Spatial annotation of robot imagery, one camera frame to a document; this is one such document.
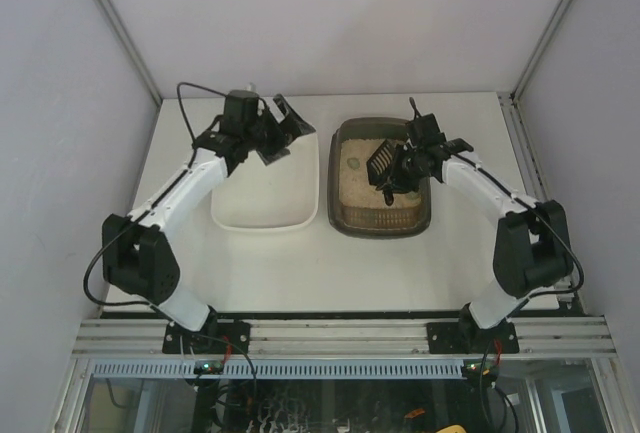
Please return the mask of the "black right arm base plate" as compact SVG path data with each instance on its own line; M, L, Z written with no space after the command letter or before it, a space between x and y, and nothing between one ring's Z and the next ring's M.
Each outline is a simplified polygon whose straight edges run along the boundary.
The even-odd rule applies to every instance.
M502 353L520 352L515 326L506 321L490 329L460 322L429 322L426 334L432 354L481 354L488 346L491 352L498 346Z

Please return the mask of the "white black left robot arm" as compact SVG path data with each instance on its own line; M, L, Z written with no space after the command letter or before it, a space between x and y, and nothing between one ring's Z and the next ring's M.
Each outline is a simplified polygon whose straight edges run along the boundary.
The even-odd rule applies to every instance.
M109 285L130 295L128 305L148 305L191 332L201 331L215 310L182 279L171 245L175 233L251 153L270 166L316 131L281 94L271 104L248 90L223 98L222 112L192 138L189 159L161 189L127 215L104 220L102 246L92 260Z

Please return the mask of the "black slotted litter scoop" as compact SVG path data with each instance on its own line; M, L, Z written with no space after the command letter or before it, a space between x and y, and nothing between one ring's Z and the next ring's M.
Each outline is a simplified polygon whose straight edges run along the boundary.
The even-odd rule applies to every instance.
M394 203L394 181L392 168L396 147L385 139L366 162L368 182L383 194L388 207Z

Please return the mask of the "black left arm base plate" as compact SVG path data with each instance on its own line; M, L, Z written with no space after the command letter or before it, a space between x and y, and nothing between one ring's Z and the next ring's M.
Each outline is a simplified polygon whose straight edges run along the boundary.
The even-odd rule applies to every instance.
M247 353L251 338L251 325L244 321L224 321L205 325L193 332L169 323L164 332L162 353L178 355L222 355Z

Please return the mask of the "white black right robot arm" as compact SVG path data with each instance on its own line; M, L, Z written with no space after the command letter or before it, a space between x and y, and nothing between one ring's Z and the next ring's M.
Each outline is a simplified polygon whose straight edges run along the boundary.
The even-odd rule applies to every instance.
M486 168L464 139L449 140L433 114L414 114L407 140L394 148L380 185L387 205L395 196L434 178L459 192L494 227L494 279L467 305L476 328L496 327L521 305L546 296L577 265L571 256L566 214L556 201L523 195Z

